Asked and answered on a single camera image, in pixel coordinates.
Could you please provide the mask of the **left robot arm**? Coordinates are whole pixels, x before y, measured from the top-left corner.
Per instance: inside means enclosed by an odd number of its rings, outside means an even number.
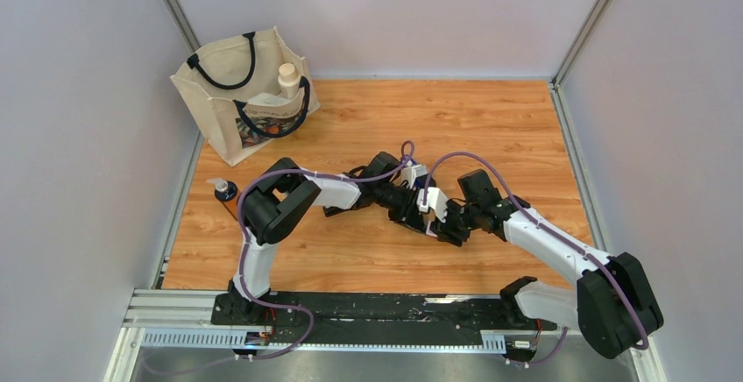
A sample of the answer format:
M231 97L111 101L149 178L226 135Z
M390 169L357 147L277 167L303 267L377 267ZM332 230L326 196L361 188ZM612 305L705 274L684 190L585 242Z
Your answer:
M377 203L391 221L434 235L434 227L448 221L448 199L437 187L417 185L418 178L433 181L423 165L388 152L338 175L310 172L289 158L278 160L238 198L242 250L226 293L216 296L212 323L254 325L265 319L273 307L266 296L278 246L312 207L334 216Z

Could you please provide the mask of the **black stapler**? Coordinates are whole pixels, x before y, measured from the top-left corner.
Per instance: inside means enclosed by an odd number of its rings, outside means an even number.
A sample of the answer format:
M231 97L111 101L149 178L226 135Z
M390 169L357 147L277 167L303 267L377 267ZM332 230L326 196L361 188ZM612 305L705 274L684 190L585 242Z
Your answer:
M316 199L321 203L323 214L326 217L336 216L348 210L360 209L360 201L369 198L369 191L364 183L349 182L350 179L371 177L370 166L357 166L349 172L343 173L343 179L320 179L316 184L321 188L321 194Z

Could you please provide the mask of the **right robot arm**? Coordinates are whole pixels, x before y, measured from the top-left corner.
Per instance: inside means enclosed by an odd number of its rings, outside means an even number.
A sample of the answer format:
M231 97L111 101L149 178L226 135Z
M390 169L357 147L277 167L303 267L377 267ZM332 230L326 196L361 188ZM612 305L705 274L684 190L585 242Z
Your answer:
M456 202L426 184L416 201L432 215L428 233L462 244L482 230L540 259L570 283L550 286L524 276L499 292L501 320L519 329L547 321L577 329L602 357L615 358L645 346L665 321L641 262L628 252L612 255L558 229L528 202L501 195L488 174L478 169L458 179L464 201Z

